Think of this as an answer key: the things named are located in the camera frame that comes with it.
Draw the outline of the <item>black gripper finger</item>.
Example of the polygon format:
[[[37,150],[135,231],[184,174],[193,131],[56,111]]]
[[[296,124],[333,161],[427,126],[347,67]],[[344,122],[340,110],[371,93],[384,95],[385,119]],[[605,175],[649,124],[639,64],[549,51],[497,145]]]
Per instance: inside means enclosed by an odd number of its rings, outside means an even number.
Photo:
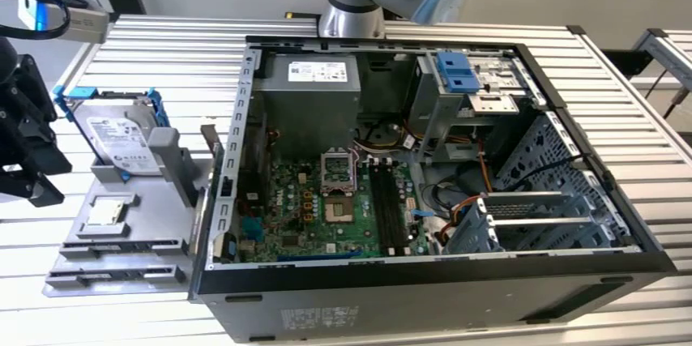
[[[45,140],[39,136],[24,136],[21,140],[23,159],[20,166],[25,176],[51,176],[72,171],[72,164],[59,150],[55,139]]]
[[[1,193],[29,201],[35,207],[63,203],[64,195],[48,176],[28,177],[20,163],[1,163]]]

